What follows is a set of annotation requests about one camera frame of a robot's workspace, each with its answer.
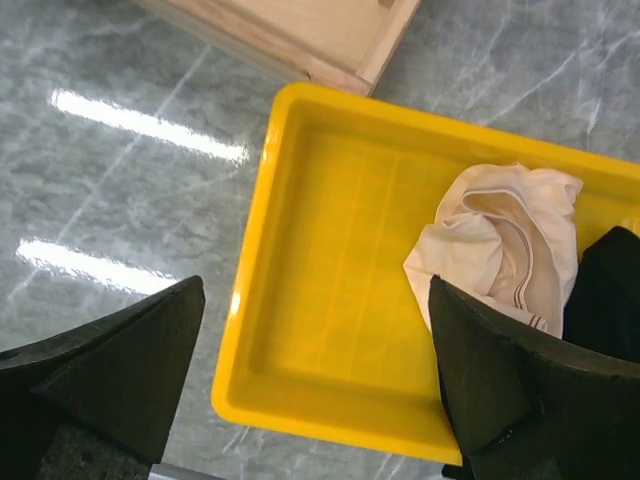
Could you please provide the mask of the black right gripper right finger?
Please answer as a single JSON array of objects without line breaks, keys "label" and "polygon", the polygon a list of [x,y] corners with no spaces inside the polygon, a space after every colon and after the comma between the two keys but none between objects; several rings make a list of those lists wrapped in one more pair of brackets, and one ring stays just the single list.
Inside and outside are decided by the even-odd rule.
[{"label": "black right gripper right finger", "polygon": [[638,478],[637,364],[535,330],[439,277],[428,309],[444,402],[475,478]]}]

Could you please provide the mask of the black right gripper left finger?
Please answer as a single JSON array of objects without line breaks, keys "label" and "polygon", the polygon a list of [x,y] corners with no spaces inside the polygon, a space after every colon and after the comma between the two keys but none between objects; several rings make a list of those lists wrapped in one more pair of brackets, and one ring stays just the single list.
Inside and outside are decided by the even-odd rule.
[{"label": "black right gripper left finger", "polygon": [[1,354],[1,476],[33,479],[63,425],[162,460],[204,313],[199,276]]}]

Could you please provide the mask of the beige boxer underwear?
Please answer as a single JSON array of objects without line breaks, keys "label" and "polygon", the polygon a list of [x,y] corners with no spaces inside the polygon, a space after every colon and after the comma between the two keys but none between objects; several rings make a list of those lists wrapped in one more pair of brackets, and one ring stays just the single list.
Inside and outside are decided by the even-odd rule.
[{"label": "beige boxer underwear", "polygon": [[556,338],[578,272],[580,179],[523,165],[474,165],[443,196],[404,262],[426,323],[438,276],[489,307]]}]

